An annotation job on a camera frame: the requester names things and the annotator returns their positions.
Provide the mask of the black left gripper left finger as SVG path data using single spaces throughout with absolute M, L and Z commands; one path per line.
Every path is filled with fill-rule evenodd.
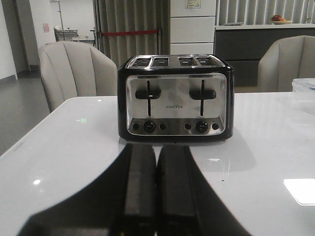
M 153 236 L 156 158 L 149 145 L 127 144 L 93 182 L 31 216 L 21 236 Z

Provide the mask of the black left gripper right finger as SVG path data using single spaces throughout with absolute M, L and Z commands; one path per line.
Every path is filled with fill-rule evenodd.
M 157 164 L 159 236 L 248 236 L 209 185 L 188 146 L 161 149 Z

